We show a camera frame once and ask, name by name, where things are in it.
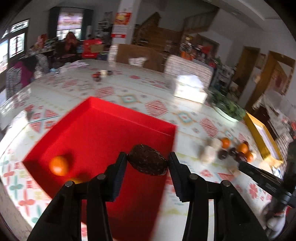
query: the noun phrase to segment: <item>purple cloth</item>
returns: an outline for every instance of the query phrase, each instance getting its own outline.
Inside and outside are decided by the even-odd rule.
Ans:
[[[21,75],[21,80],[20,82],[22,83],[22,87],[24,88],[28,84],[30,84],[30,79],[33,76],[33,72],[29,71],[27,67],[23,64],[23,62],[18,61],[15,65],[15,68],[21,68],[22,70],[22,75]]]

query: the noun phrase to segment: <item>curtain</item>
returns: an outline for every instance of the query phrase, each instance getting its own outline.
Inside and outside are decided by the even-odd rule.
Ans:
[[[84,9],[83,11],[83,19],[82,19],[82,25],[81,25],[81,40],[86,39],[86,29],[87,26],[92,25],[92,17],[93,17],[93,10],[90,9]]]
[[[52,39],[57,36],[57,23],[59,20],[59,12],[60,7],[53,7],[49,10],[49,17],[48,17],[48,38]]]

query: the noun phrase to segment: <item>bowl of vegetables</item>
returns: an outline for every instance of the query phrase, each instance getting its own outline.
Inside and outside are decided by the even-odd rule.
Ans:
[[[238,104],[234,103],[219,91],[211,90],[211,103],[213,108],[224,118],[232,122],[241,121],[246,115],[246,111]]]

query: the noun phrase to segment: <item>screw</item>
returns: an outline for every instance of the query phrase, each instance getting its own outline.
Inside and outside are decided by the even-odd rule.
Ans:
[[[66,183],[65,183],[65,186],[66,187],[70,187],[70,186],[72,186],[73,185],[73,182],[72,181],[67,181]]]
[[[99,174],[97,176],[97,179],[99,179],[99,180],[104,180],[105,178],[106,178],[106,175],[105,174]]]
[[[224,180],[224,181],[222,182],[222,184],[223,184],[224,186],[226,186],[226,187],[229,187],[229,186],[231,185],[230,181],[228,181],[228,180]]]
[[[191,174],[189,174],[189,178],[190,178],[191,180],[196,180],[196,179],[198,178],[198,175],[195,174],[195,173],[191,173]]]

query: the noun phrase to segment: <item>patterned tablecloth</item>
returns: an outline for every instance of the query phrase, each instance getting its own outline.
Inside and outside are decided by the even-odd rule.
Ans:
[[[0,158],[1,180],[19,214],[31,227],[51,199],[28,173],[22,160],[57,121],[89,96],[178,125],[174,151],[180,162],[207,181],[220,183],[226,179],[232,182],[258,216],[263,206],[271,200],[271,196],[245,174],[233,176],[228,171],[233,159],[216,159],[208,165],[199,160],[200,150],[210,137],[227,136],[233,143],[247,140],[250,148],[257,152],[257,160],[253,162],[257,166],[262,158],[243,122],[230,122],[210,106],[174,97],[162,73],[123,64],[111,68],[104,61],[86,62],[90,64],[86,68],[64,68],[58,76],[47,75],[32,83],[30,97],[18,103],[18,106],[24,106],[25,110],[33,114],[29,124],[15,134],[11,143],[1,142],[8,146]],[[114,75],[95,82],[91,75],[99,69],[113,69]],[[168,176],[152,240],[181,240],[188,205],[181,203],[176,197],[172,180]],[[209,209],[208,240],[213,240],[213,202],[209,202]],[[82,225],[82,238],[87,239],[85,225]]]

